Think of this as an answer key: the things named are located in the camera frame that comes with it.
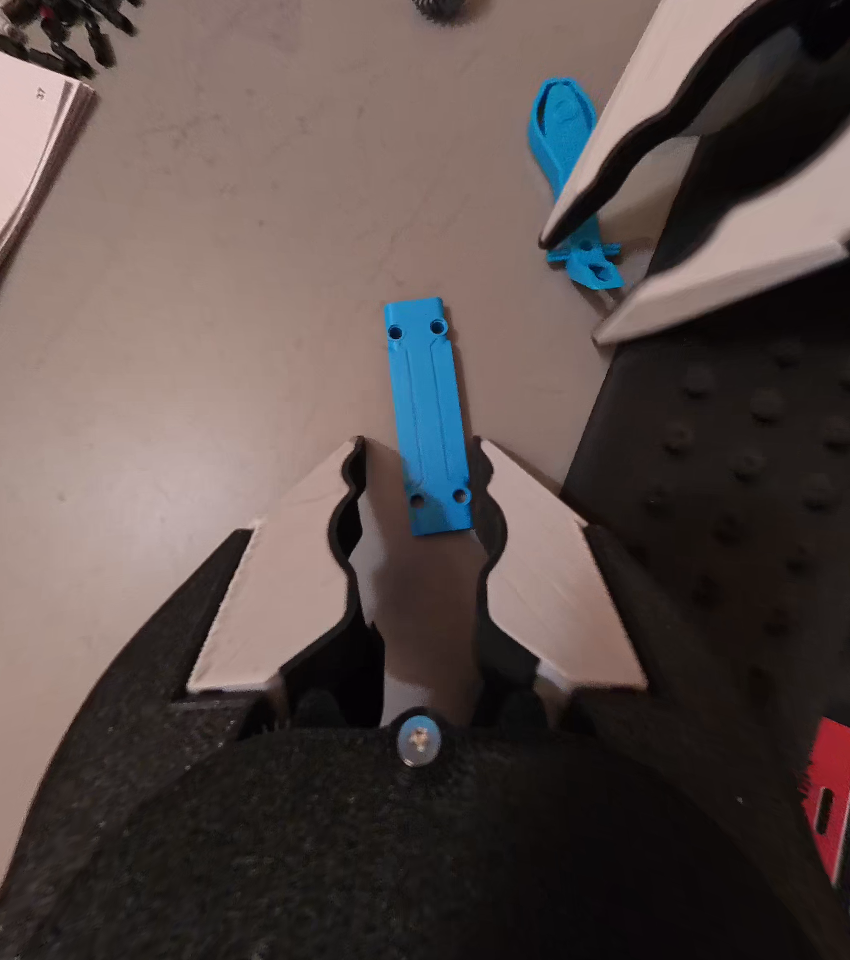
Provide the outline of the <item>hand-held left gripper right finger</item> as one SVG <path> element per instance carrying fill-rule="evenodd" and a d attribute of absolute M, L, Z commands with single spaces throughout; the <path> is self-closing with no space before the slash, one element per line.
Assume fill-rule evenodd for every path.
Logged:
<path fill-rule="evenodd" d="M 586 538 L 588 522 L 488 438 L 475 445 L 479 651 L 517 686 L 646 690 L 647 674 Z"/>

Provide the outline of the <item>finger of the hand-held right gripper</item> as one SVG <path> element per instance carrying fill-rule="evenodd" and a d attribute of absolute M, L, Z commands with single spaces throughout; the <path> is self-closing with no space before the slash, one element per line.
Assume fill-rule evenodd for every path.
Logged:
<path fill-rule="evenodd" d="M 695 161 L 652 263 L 597 344 L 678 327 L 850 258 L 850 42 L 824 63 L 792 53 L 750 109 L 722 127 L 696 121 Z"/>
<path fill-rule="evenodd" d="M 804 11 L 793 1 L 663 1 L 647 25 L 543 227 L 563 244 L 621 189 L 634 167 L 682 133 L 729 75 Z"/>

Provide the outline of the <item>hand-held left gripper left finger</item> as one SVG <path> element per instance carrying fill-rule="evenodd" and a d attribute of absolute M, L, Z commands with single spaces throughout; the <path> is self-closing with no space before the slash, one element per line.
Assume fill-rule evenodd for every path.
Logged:
<path fill-rule="evenodd" d="M 348 438 L 254 523 L 187 680 L 189 694 L 263 690 L 359 609 L 365 439 Z"/>

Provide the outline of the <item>blue curved toy piece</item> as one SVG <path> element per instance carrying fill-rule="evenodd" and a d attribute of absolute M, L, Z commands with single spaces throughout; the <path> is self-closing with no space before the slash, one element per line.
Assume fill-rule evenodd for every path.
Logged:
<path fill-rule="evenodd" d="M 527 125 L 528 146 L 557 200 L 598 122 L 595 106 L 574 78 L 543 82 Z M 569 279 L 592 291 L 623 288 L 616 265 L 622 247 L 602 239 L 599 218 L 585 221 L 560 246 L 546 253 L 552 266 L 565 269 Z"/>

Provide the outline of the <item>blue toy plate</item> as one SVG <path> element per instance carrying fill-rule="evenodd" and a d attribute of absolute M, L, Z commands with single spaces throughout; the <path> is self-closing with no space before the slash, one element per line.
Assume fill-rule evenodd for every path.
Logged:
<path fill-rule="evenodd" d="M 392 302 L 383 317 L 411 534 L 470 530 L 469 462 L 442 299 Z"/>

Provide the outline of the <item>pile of small toy pegs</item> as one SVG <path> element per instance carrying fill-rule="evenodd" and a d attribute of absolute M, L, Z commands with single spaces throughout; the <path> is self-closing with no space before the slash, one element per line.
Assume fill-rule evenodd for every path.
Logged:
<path fill-rule="evenodd" d="M 125 7 L 141 1 L 2 1 L 0 52 L 77 80 L 92 80 L 111 69 L 117 56 L 110 28 L 138 34 Z"/>

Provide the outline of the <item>grey desk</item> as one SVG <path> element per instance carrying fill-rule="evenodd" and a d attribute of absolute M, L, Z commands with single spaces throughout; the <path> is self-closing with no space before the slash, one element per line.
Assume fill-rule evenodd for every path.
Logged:
<path fill-rule="evenodd" d="M 536 241 L 538 87 L 610 95 L 655 2 L 146 2 L 0 273 L 0 882 L 112 658 L 232 530 L 368 440 L 385 717 L 475 702 L 472 534 L 415 537 L 383 306 L 442 297 L 466 428 L 560 488 L 603 312 Z"/>

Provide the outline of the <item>red item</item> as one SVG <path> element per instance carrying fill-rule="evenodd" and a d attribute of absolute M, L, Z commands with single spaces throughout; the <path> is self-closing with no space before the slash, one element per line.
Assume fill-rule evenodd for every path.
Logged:
<path fill-rule="evenodd" d="M 850 821 L 850 726 L 830 717 L 817 728 L 802 806 L 821 865 L 836 886 Z"/>

